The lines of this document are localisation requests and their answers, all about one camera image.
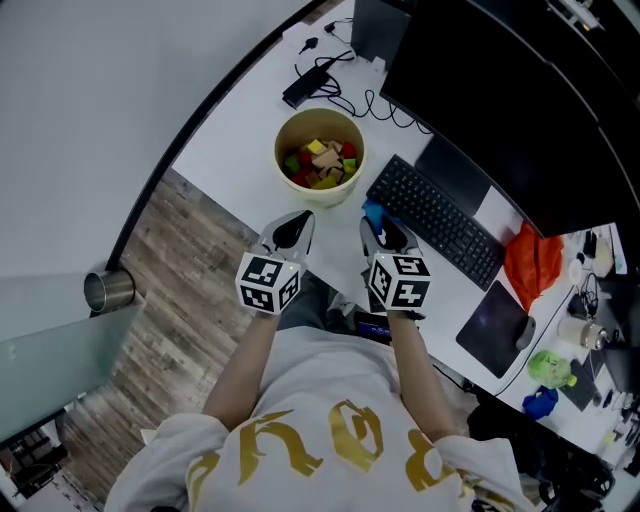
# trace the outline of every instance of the green block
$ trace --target green block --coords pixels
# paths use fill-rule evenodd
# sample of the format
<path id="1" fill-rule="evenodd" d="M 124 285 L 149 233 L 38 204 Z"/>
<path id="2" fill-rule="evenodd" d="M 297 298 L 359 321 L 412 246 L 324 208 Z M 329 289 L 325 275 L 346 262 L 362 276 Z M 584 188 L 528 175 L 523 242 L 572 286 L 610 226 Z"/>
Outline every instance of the green block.
<path id="1" fill-rule="evenodd" d="M 298 162 L 298 155 L 288 156 L 284 161 L 284 166 L 286 167 L 289 174 L 295 174 L 300 170 L 300 162 Z"/>
<path id="2" fill-rule="evenodd" d="M 355 158 L 346 158 L 342 161 L 342 165 L 344 166 L 344 172 L 347 174 L 353 174 L 358 170 Z"/>

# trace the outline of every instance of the power adapter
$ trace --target power adapter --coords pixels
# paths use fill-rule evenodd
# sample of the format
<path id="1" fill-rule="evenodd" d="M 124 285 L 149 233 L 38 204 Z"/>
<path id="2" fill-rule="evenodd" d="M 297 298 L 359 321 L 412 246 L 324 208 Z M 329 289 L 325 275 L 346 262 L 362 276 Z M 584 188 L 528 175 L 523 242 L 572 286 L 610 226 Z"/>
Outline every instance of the power adapter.
<path id="1" fill-rule="evenodd" d="M 328 60 L 320 66 L 313 66 L 304 75 L 298 78 L 282 93 L 282 100 L 293 109 L 297 109 L 304 101 L 309 99 L 314 92 L 326 84 L 329 79 L 327 70 L 335 59 Z"/>

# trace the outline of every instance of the mouse pad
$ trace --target mouse pad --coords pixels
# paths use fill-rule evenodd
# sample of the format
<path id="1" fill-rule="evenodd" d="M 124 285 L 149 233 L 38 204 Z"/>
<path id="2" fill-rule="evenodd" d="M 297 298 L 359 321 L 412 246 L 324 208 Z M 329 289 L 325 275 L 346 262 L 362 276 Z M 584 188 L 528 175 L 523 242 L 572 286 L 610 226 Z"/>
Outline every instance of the mouse pad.
<path id="1" fill-rule="evenodd" d="M 527 318 L 520 304 L 499 281 L 495 281 L 456 336 L 456 341 L 501 378 L 520 353 L 516 341 Z"/>

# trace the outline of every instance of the wooden toy block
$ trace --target wooden toy block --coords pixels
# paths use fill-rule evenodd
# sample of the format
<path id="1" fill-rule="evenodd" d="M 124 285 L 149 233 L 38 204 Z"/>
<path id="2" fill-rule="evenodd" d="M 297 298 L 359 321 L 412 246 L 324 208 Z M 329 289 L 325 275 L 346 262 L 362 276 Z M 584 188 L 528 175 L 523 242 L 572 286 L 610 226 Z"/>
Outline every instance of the wooden toy block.
<path id="1" fill-rule="evenodd" d="M 327 166 L 334 167 L 332 164 L 338 161 L 338 153 L 336 153 L 333 149 L 328 149 L 321 155 L 316 156 L 313 159 L 313 165 L 318 169 L 324 169 Z"/>
<path id="2" fill-rule="evenodd" d="M 307 180 L 307 185 L 309 185 L 310 188 L 313 188 L 314 185 L 320 183 L 320 178 L 318 178 L 318 175 L 313 171 L 307 174 L 305 179 Z"/>
<path id="3" fill-rule="evenodd" d="M 356 157 L 356 148 L 351 142 L 345 142 L 342 145 L 342 156 L 348 159 Z"/>
<path id="4" fill-rule="evenodd" d="M 300 170 L 300 162 L 297 155 L 290 155 L 284 161 L 284 166 L 289 174 L 295 174 Z"/>
<path id="5" fill-rule="evenodd" d="M 318 139 L 315 139 L 313 142 L 309 143 L 307 145 L 307 148 L 314 155 L 321 155 L 322 153 L 327 151 L 327 148 L 325 147 L 325 145 L 322 142 L 320 142 Z"/>
<path id="6" fill-rule="evenodd" d="M 342 162 L 340 162 L 340 160 L 337 160 L 337 161 L 335 161 L 335 162 L 330 163 L 330 164 L 329 164 L 329 165 L 327 165 L 326 167 L 323 167 L 323 168 L 322 168 L 322 170 L 324 171 L 324 170 L 326 169 L 327 171 L 330 171 L 330 170 L 331 170 L 331 169 L 333 169 L 334 167 L 335 167 L 336 169 L 342 169 Z"/>
<path id="7" fill-rule="evenodd" d="M 340 151 L 342 151 L 342 144 L 335 140 L 332 140 L 331 142 L 329 142 L 329 149 L 333 149 L 336 153 L 340 153 Z"/>
<path id="8" fill-rule="evenodd" d="M 298 153 L 298 162 L 300 162 L 300 167 L 311 167 L 313 155 L 307 151 L 302 151 Z"/>
<path id="9" fill-rule="evenodd" d="M 358 170 L 355 158 L 347 158 L 342 163 L 344 164 L 344 172 L 347 174 L 353 174 Z"/>
<path id="10" fill-rule="evenodd" d="M 342 177 L 344 176 L 344 172 L 340 169 L 336 169 L 335 167 L 329 171 L 328 177 L 333 177 L 336 180 L 336 183 L 340 183 L 342 181 Z"/>
<path id="11" fill-rule="evenodd" d="M 318 183 L 313 185 L 311 188 L 313 190 L 327 190 L 330 188 L 335 188 L 337 186 L 338 184 L 336 183 L 336 180 L 333 179 L 333 176 L 328 176 L 322 181 L 319 181 Z"/>

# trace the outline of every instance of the gold lettering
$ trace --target gold lettering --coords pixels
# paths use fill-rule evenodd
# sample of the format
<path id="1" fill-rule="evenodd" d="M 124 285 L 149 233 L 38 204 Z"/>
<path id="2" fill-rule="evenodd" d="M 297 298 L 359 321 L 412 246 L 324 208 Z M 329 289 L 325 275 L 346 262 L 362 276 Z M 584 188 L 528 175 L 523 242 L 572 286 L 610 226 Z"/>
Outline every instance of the gold lettering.
<path id="1" fill-rule="evenodd" d="M 347 428 L 347 422 L 340 410 L 342 407 L 347 407 L 358 414 L 352 417 L 353 428 L 356 432 L 355 437 Z M 363 471 L 370 471 L 373 463 L 384 451 L 382 429 L 380 428 L 378 416 L 368 407 L 359 409 L 351 401 L 345 400 L 336 404 L 329 411 L 329 425 L 331 426 L 331 437 L 333 438 L 333 447 L 336 453 Z M 362 445 L 362 441 L 367 437 L 367 427 L 373 433 L 375 452 L 367 450 Z"/>
<path id="2" fill-rule="evenodd" d="M 416 491 L 424 491 L 427 487 L 433 487 L 448 476 L 455 474 L 453 469 L 442 464 L 440 477 L 433 478 L 425 466 L 425 457 L 434 449 L 433 445 L 418 429 L 410 430 L 408 436 L 409 443 L 413 446 L 415 453 L 407 460 L 406 471 L 407 477 Z"/>
<path id="3" fill-rule="evenodd" d="M 215 452 L 210 452 L 203 455 L 202 459 L 189 468 L 189 471 L 187 472 L 187 488 L 191 489 L 191 502 L 193 503 L 191 510 L 195 510 L 196 505 L 198 504 L 202 482 L 204 482 L 204 479 L 207 478 L 214 469 L 216 469 L 219 460 L 220 455 Z M 194 473 L 200 468 L 205 469 L 204 473 L 192 481 Z"/>
<path id="4" fill-rule="evenodd" d="M 320 467 L 323 459 L 316 459 L 309 455 L 304 443 L 296 430 L 289 425 L 274 420 L 289 414 L 289 411 L 269 413 L 240 429 L 240 480 L 238 485 L 245 483 L 258 468 L 259 457 L 265 454 L 258 450 L 257 437 L 259 434 L 271 434 L 284 441 L 289 452 L 291 467 L 304 476 L 311 476 Z"/>

